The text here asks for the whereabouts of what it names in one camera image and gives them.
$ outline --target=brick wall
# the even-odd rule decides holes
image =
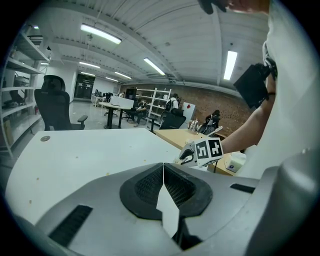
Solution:
[[[238,97],[225,94],[218,91],[206,90],[202,88],[181,86],[181,85],[123,85],[121,92],[127,88],[138,89],[154,89],[170,90],[171,96],[177,93],[181,97],[181,102],[188,102],[195,104],[195,118],[198,118],[202,123],[206,116],[211,114],[214,110],[220,110],[219,125],[223,129],[219,132],[222,135],[229,136],[237,130],[251,115],[251,110],[247,104]]]

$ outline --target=floor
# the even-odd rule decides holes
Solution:
[[[107,116],[104,116],[104,113],[106,112],[106,109],[103,110],[100,107],[94,107],[90,102],[85,101],[73,101],[70,103],[69,106],[69,117],[70,122],[73,124],[77,124],[77,120],[82,115],[87,115],[88,118],[84,122],[85,124],[85,130],[98,130],[98,129],[104,129],[104,125],[107,124]],[[119,123],[119,115],[120,111],[114,111],[115,114],[113,115],[112,123],[114,125],[118,125]],[[146,128],[150,129],[150,123],[146,123],[144,120],[141,120],[140,125],[138,128]],[[133,123],[128,123],[125,119],[122,119],[121,122],[121,128],[122,129],[134,129]],[[154,130],[159,129],[158,125],[154,125]],[[6,185],[11,173],[11,170],[22,153],[22,151],[25,149],[29,141],[33,138],[33,136],[39,132],[45,130],[45,124],[42,119],[37,121],[34,125],[31,126],[31,129],[29,131],[26,131],[19,140],[14,144],[14,146],[11,148],[12,153],[14,156],[14,160],[12,160],[8,155],[1,155],[1,164],[0,164],[0,189],[4,192],[6,189]]]

